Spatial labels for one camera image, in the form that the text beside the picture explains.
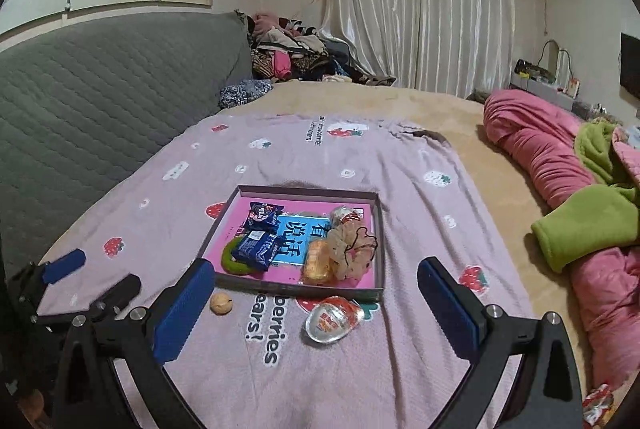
television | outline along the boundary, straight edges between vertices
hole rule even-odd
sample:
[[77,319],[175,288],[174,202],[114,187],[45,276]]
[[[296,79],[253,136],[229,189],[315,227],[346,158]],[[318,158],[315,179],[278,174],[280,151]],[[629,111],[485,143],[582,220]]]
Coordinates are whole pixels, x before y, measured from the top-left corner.
[[620,86],[640,99],[640,39],[620,34]]

storage box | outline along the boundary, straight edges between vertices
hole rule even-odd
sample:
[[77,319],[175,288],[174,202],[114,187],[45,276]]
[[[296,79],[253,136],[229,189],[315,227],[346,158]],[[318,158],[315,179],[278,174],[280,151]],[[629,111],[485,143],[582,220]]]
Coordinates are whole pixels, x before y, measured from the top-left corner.
[[[378,241],[371,268],[360,282],[348,279],[327,286],[301,283],[303,267],[300,263],[284,263],[295,258],[277,257],[264,273],[247,276],[226,273],[220,263],[222,251],[234,237],[243,233],[242,226],[251,202],[283,205],[285,215],[304,212],[328,215],[340,205],[361,209],[367,229]],[[216,269],[216,284],[221,287],[307,298],[340,295],[347,299],[377,302],[382,299],[385,286],[380,200],[377,194],[369,192],[238,186],[204,239],[198,257],[204,257],[213,263]]]

green ring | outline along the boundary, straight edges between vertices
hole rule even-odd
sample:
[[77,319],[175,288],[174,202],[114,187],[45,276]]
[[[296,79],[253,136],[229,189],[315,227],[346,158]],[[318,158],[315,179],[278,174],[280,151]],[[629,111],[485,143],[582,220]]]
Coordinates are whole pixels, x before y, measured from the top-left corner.
[[254,269],[245,263],[240,261],[234,261],[231,259],[231,251],[235,249],[242,241],[241,235],[232,239],[225,248],[222,250],[222,258],[220,259],[220,265],[225,269],[226,273],[233,275],[248,275],[251,274]]

blue snack package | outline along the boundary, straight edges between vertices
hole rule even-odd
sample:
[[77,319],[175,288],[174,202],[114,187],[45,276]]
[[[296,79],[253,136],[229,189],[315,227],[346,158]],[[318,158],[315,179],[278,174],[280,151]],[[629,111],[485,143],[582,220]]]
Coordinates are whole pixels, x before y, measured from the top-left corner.
[[237,261],[267,271],[283,243],[284,238],[279,235],[252,231],[231,251],[231,255]]
[[248,231],[276,232],[280,221],[278,216],[282,214],[284,205],[264,204],[251,202],[249,215],[244,222],[244,228]]

headboard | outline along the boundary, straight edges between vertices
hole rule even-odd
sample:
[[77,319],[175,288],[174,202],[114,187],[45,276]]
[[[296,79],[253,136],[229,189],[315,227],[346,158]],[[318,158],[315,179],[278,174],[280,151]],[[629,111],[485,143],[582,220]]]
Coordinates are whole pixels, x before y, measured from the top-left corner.
[[238,15],[153,12],[69,25],[0,53],[7,276],[251,78]]

